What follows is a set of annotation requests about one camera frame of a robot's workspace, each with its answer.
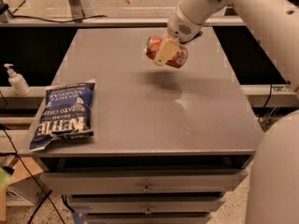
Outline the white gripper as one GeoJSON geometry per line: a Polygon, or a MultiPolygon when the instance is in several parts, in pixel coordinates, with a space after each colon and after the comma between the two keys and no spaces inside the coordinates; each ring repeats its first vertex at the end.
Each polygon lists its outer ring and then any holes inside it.
{"type": "Polygon", "coordinates": [[[177,5],[169,17],[153,62],[165,65],[178,52],[179,42],[187,43],[199,36],[204,23],[205,14],[199,8],[177,5]]]}

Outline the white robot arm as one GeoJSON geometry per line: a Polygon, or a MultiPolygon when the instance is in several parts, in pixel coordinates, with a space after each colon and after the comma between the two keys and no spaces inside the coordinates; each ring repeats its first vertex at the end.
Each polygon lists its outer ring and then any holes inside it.
{"type": "MultiPolygon", "coordinates": [[[[154,62],[164,65],[214,13],[232,5],[273,64],[271,83],[299,91],[299,8],[288,0],[179,0],[154,62]]],[[[256,147],[245,224],[299,224],[299,111],[273,124],[256,147]]]]}

